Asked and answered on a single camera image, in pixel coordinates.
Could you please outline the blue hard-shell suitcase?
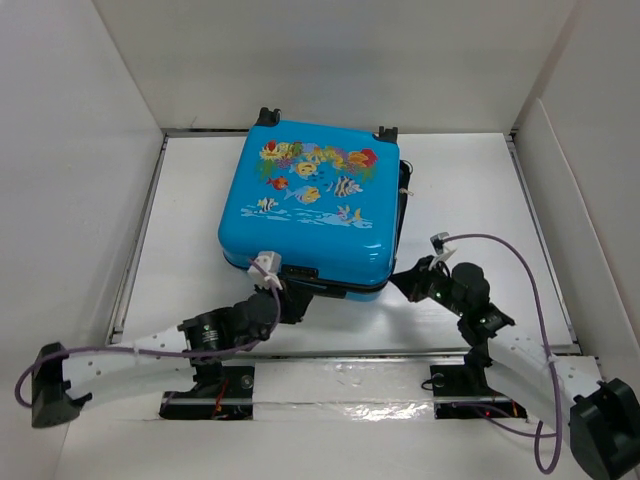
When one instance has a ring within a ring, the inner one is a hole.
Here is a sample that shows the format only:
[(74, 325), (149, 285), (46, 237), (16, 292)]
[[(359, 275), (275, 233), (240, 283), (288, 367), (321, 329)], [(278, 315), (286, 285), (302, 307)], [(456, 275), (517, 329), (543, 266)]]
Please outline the blue hard-shell suitcase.
[(395, 127), (285, 120), (261, 108), (248, 130), (218, 228), (225, 259), (262, 251), (325, 296), (377, 297), (395, 269), (412, 169)]

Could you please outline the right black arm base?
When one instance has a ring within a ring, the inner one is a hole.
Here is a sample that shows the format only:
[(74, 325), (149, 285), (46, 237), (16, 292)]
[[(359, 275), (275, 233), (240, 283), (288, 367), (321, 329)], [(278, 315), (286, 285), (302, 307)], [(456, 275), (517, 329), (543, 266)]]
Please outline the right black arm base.
[(484, 377), (466, 365), (431, 365), (421, 388), (432, 394), (438, 420), (528, 418), (523, 406), (490, 389)]

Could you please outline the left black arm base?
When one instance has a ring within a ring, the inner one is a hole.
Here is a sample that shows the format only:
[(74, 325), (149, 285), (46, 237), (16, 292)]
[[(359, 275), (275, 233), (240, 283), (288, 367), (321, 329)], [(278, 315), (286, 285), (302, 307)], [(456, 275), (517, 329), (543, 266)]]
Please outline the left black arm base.
[(166, 391), (159, 416), (173, 421), (242, 421), (253, 419), (255, 365), (207, 365), (197, 368), (188, 391)]

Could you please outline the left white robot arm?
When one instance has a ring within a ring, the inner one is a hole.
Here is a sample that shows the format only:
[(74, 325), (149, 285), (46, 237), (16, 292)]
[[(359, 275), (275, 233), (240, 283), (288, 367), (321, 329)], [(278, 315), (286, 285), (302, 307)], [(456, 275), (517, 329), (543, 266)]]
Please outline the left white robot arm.
[(104, 347), (41, 347), (22, 374), (31, 398), (31, 426), (46, 429), (74, 421), (85, 409), (139, 394), (189, 388), (216, 394), (223, 362), (267, 341), (280, 324), (295, 325), (313, 299), (289, 284), (256, 288), (247, 299), (184, 320), (132, 342)]

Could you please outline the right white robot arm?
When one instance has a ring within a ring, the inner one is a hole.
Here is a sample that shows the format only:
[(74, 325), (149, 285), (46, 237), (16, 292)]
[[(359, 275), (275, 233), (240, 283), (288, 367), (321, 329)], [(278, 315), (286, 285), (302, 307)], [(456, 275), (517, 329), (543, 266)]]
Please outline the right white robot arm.
[(619, 479), (639, 465), (639, 401), (619, 378), (604, 381), (546, 354), (490, 300), (481, 267), (447, 271), (431, 256), (391, 276), (411, 302), (429, 298), (458, 316), (470, 350), (462, 381), (474, 393), (494, 390), (551, 428), (560, 427), (573, 458), (592, 479)]

